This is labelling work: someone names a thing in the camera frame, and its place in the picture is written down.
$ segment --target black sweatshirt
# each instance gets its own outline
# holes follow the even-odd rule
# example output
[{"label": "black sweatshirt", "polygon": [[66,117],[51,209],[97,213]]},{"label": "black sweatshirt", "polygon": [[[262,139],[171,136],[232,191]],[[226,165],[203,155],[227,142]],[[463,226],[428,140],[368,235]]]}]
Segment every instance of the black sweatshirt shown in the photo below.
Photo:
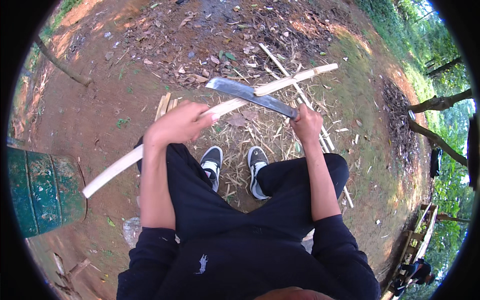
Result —
[{"label": "black sweatshirt", "polygon": [[376,300],[380,285],[342,216],[314,223],[310,255],[300,243],[228,233],[175,242],[175,231],[144,228],[119,274],[117,299],[254,299],[300,287],[343,299]]}]

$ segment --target person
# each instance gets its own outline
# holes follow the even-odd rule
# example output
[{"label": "person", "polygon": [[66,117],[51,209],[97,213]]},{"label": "person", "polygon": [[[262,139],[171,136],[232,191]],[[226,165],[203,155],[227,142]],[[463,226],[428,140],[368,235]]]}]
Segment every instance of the person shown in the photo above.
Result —
[{"label": "person", "polygon": [[[249,150],[250,189],[266,202],[244,214],[216,193],[222,150],[197,162],[183,145],[218,120],[199,118],[206,110],[184,101],[140,141],[143,231],[118,276],[117,299],[379,299],[367,257],[342,221],[337,199],[348,167],[322,153],[322,116],[302,104],[300,120],[290,122],[305,158],[269,164],[261,148]],[[313,228],[310,255],[301,241]]]},{"label": "person", "polygon": [[401,264],[401,270],[406,270],[405,283],[413,279],[412,283],[430,285],[435,281],[436,275],[432,274],[432,266],[423,258],[419,258],[413,264]]}]

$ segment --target black pants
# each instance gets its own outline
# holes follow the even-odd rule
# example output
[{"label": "black pants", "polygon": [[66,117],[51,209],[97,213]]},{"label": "black pants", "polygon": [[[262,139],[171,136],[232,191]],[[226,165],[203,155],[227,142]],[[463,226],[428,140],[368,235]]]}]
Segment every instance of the black pants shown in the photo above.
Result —
[{"label": "black pants", "polygon": [[[337,154],[324,157],[338,198],[348,179],[347,163]],[[260,169],[260,187],[272,198],[248,214],[232,208],[212,190],[211,181],[183,144],[167,147],[167,174],[176,232],[182,243],[240,228],[266,238],[301,241],[313,229],[305,158],[275,162]]]}]

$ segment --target green barrel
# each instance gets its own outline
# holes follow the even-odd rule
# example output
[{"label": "green barrel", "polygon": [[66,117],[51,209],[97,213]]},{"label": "green barrel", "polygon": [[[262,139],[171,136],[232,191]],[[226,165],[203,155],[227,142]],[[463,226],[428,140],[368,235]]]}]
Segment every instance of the green barrel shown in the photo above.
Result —
[{"label": "green barrel", "polygon": [[13,208],[25,238],[85,219],[84,180],[73,157],[7,149]]}]

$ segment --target dirt ground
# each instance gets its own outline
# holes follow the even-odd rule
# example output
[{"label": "dirt ground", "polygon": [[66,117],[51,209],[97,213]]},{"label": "dirt ground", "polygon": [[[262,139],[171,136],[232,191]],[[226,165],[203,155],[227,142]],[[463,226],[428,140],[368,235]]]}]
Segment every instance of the dirt ground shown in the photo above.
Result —
[{"label": "dirt ground", "polygon": [[[85,88],[50,62],[39,63],[17,96],[14,135],[26,141],[28,150],[77,158],[88,183],[133,148],[152,123],[158,101],[167,91],[172,98],[210,106],[227,100],[188,79],[189,74],[199,75],[206,69],[210,77],[238,76],[229,68],[237,67],[243,75],[251,76],[251,85],[259,85],[273,80],[262,67],[267,64],[283,77],[261,50],[252,58],[252,53],[243,52],[245,47],[259,42],[271,46],[275,55],[287,58],[283,64],[292,71],[297,61],[305,68],[338,63],[338,70],[300,86],[314,108],[326,113],[324,126],[336,147],[333,152],[348,162],[347,188],[355,206],[343,203],[344,196],[339,205],[346,225],[382,281],[399,255],[403,228],[417,206],[429,201],[431,193],[426,139],[416,137],[418,147],[409,154],[408,162],[399,157],[397,145],[392,143],[389,112],[384,108],[384,79],[390,78],[410,103],[418,100],[398,61],[354,4],[310,2],[233,0],[212,4],[191,0],[177,5],[169,0],[154,8],[150,6],[156,2],[148,0],[82,3],[63,19],[50,49],[95,82]],[[239,12],[233,11],[236,5]],[[198,14],[179,29],[189,12]],[[233,24],[237,21],[247,27],[237,27]],[[105,37],[107,32],[113,38]],[[290,39],[284,32],[290,33]],[[127,49],[129,53],[116,64]],[[230,66],[212,62],[210,56],[218,57],[221,50],[235,56],[236,60],[222,58],[221,63],[229,61]],[[106,60],[109,51],[114,55]],[[144,64],[144,59],[152,64]],[[260,67],[247,68],[245,61],[255,61]],[[185,73],[179,72],[182,66]],[[296,99],[291,88],[274,95],[288,103]],[[247,213],[263,203],[254,200],[248,189],[248,148],[266,145],[270,162],[303,154],[283,117],[254,105],[240,111],[256,112],[257,117],[236,127],[227,122],[231,115],[225,116],[188,147],[196,158],[214,144],[222,147],[225,163],[219,193]],[[119,123],[119,119],[128,121]],[[417,116],[417,121],[427,126],[423,115]],[[51,281],[55,281],[53,252],[63,258],[66,269],[88,257],[100,271],[87,267],[73,281],[75,288],[85,299],[115,298],[117,275],[129,262],[123,220],[140,212],[136,203],[138,175],[132,166],[95,193],[88,199],[82,223],[29,239],[35,259]],[[107,223],[107,217],[114,227]]]}]

